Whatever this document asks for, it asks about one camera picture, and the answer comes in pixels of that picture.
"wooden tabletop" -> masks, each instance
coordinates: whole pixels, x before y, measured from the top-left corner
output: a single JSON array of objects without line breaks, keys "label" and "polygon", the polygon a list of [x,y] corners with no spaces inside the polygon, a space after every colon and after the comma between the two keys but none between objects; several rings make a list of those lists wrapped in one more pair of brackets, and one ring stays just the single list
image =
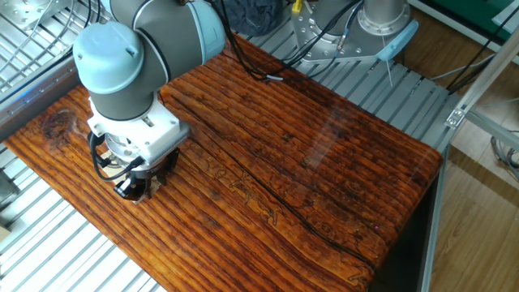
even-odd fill
[{"label": "wooden tabletop", "polygon": [[5,144],[167,290],[365,291],[442,164],[314,81],[255,82],[227,49],[161,93],[192,134],[139,205],[93,170],[81,86]]}]

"cable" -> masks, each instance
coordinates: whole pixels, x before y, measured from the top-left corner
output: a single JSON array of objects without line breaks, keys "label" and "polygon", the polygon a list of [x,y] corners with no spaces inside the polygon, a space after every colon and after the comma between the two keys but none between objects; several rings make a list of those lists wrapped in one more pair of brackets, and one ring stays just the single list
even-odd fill
[{"label": "cable", "polygon": [[99,23],[99,19],[101,19],[101,0],[97,0],[97,17],[96,17],[97,23]]},{"label": "cable", "polygon": [[92,155],[92,163],[94,164],[94,170],[96,171],[97,176],[99,176],[99,178],[104,180],[105,182],[110,182],[117,178],[120,178],[124,174],[127,174],[128,172],[133,170],[135,167],[142,165],[144,163],[144,159],[142,157],[137,157],[132,162],[130,162],[130,164],[124,170],[122,170],[120,173],[107,178],[99,170],[99,163],[97,160],[97,152],[96,152],[97,143],[99,141],[102,142],[102,138],[99,138],[99,137],[95,136],[93,133],[90,133],[90,137],[88,139],[88,144],[90,145],[90,154]]},{"label": "cable", "polygon": [[485,70],[485,68],[487,67],[488,63],[490,63],[491,60],[492,60],[492,58],[489,58],[488,60],[486,60],[484,62],[484,64],[482,64],[479,67],[476,67],[476,69],[474,69],[472,72],[470,72],[461,81],[454,84],[453,88],[448,91],[449,96],[454,94],[458,90],[464,88],[465,86],[473,83],[476,80],[476,78],[478,77],[479,73],[481,73],[481,71]]},{"label": "cable", "polygon": [[357,6],[355,6],[354,9],[351,11],[350,16],[348,16],[348,21],[346,21],[346,26],[344,27],[344,33],[342,33],[341,39],[337,43],[337,52],[341,52],[344,42],[346,41],[346,38],[350,34],[351,24],[354,22],[354,18],[357,15],[358,11],[360,10],[360,7],[363,4],[364,4],[364,0],[360,0],[358,2]]},{"label": "cable", "polygon": [[504,146],[496,137],[492,136],[490,138],[490,143],[492,146],[492,152],[494,153],[495,159],[497,161],[502,162],[505,164],[510,172],[511,175],[515,177],[515,179],[519,182],[519,165],[513,161],[512,156],[517,153],[514,149],[510,148],[508,152],[504,150]]},{"label": "cable", "polygon": [[25,39],[25,41],[22,43],[22,45],[20,45],[18,48],[16,48],[15,52],[11,55],[11,57],[9,58],[9,60],[7,60],[7,62],[2,66],[2,68],[0,68],[0,72],[2,72],[4,69],[6,69],[6,67],[11,63],[13,62],[13,60],[16,58],[16,55],[20,52],[20,50],[29,42],[29,40],[31,40],[32,36],[34,36],[34,33],[36,32],[36,29],[38,28],[38,25],[40,25],[40,22],[41,22],[41,19],[43,18],[43,16],[47,13],[47,11],[49,11],[49,8],[51,7],[51,5],[54,3],[54,1],[50,1],[49,4],[47,5],[47,7],[45,8],[45,10],[43,11],[43,13],[41,13],[40,15],[40,18],[36,21],[36,25],[34,26],[34,29],[32,30],[32,32],[27,36],[27,38]]},{"label": "cable", "polygon": [[488,47],[488,45],[491,43],[491,39],[494,37],[497,37],[497,34],[501,31],[501,29],[504,27],[504,25],[519,11],[519,6],[512,11],[512,13],[503,21],[503,23],[495,30],[495,32],[492,34],[491,38],[488,39],[488,41],[485,43],[485,45],[479,50],[479,52],[470,60],[470,62],[463,68],[463,70],[454,78],[453,81],[448,85],[447,90],[451,90],[451,87],[457,82],[460,77],[465,74],[465,72],[469,69],[470,65],[472,65],[476,59],[485,51],[485,49]]},{"label": "cable", "polygon": [[88,0],[88,14],[87,19],[84,21],[83,29],[88,26],[88,22],[90,21],[90,15],[92,14],[92,0]]},{"label": "cable", "polygon": [[[486,60],[488,60],[488,59],[490,59],[490,58],[492,58],[492,57],[494,57],[494,56],[495,56],[495,54],[492,54],[492,55],[486,57],[485,59],[483,59],[481,62],[479,62],[479,63],[477,63],[477,64],[472,64],[472,65],[470,65],[469,68],[474,68],[474,67],[477,67],[477,66],[481,66],[481,65],[482,65]],[[438,76],[436,76],[436,77],[433,77],[433,78],[431,78],[431,80],[432,80],[432,81],[435,81],[435,80],[438,80],[438,79],[445,78],[445,77],[447,77],[447,76],[449,76],[449,75],[452,75],[452,74],[454,74],[454,73],[456,73],[456,72],[459,72],[459,71],[463,70],[463,68],[465,68],[465,67],[459,67],[459,68],[454,69],[454,70],[452,70],[452,71],[450,71],[450,72],[447,72],[447,73],[445,73],[445,74],[442,74],[442,75],[438,75]]]},{"label": "cable", "polygon": [[346,5],[343,9],[341,9],[337,14],[335,14],[332,19],[328,22],[328,24],[324,27],[323,31],[313,40],[309,41],[309,45],[301,49],[301,51],[298,51],[296,53],[296,56],[292,58],[289,62],[285,63],[284,66],[281,69],[278,69],[274,72],[263,72],[261,71],[257,66],[255,66],[251,60],[244,54],[242,47],[239,45],[239,43],[234,38],[234,34],[231,31],[230,25],[229,25],[229,19],[227,18],[227,12],[225,9],[225,4],[223,0],[220,0],[221,4],[221,10],[223,13],[219,12],[219,9],[217,7],[217,4],[215,2],[210,2],[211,5],[215,8],[218,15],[221,17],[222,23],[224,24],[225,34],[227,38],[229,39],[229,42],[231,44],[231,47],[236,54],[236,57],[238,59],[238,62],[242,65],[243,69],[249,74],[253,79],[255,80],[266,80],[266,79],[276,79],[276,80],[286,80],[282,77],[278,77],[277,75],[289,68],[291,68],[294,64],[301,61],[313,48],[313,46],[324,36],[325,33],[329,32],[336,24],[337,21],[349,10],[351,7],[356,5],[358,1],[351,2],[348,5]]}]

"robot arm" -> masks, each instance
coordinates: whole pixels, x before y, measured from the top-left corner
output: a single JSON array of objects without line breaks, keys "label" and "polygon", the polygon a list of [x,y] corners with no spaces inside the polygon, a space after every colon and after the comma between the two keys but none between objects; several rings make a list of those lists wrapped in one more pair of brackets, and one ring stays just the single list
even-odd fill
[{"label": "robot arm", "polygon": [[[218,14],[202,0],[104,0],[118,21],[92,24],[73,48],[79,78],[90,93],[88,120],[94,167],[104,180],[126,175],[115,191],[124,199],[150,196],[150,185],[174,167],[177,146],[189,132],[157,98],[160,87],[206,63],[225,46]],[[106,143],[108,161],[97,156]],[[99,165],[124,171],[106,178]]]},{"label": "robot arm", "polygon": [[104,0],[119,22],[93,24],[74,44],[79,77],[100,114],[122,121],[149,109],[153,93],[204,64],[225,45],[217,13],[204,1]]}]

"wooden floor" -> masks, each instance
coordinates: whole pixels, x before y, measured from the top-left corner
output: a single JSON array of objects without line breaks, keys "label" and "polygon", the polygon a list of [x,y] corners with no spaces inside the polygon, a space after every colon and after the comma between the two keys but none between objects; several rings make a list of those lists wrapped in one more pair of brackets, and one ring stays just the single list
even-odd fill
[{"label": "wooden floor", "polygon": [[[405,65],[428,78],[465,65],[481,48],[421,11],[414,11],[414,18],[420,29],[406,49]],[[518,79],[519,67],[508,65],[480,104],[519,97]],[[477,109],[510,130],[519,129],[519,102]],[[470,122],[453,140],[433,292],[519,290],[519,183],[496,163],[489,141]]]}]

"dark fabric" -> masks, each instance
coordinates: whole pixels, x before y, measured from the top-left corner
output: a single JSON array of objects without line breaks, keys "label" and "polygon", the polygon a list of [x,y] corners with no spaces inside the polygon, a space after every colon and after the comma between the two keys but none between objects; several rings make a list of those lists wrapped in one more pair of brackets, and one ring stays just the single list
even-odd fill
[{"label": "dark fabric", "polygon": [[[221,2],[215,1],[221,10]],[[248,36],[263,36],[281,23],[283,0],[225,0],[230,27]]]}]

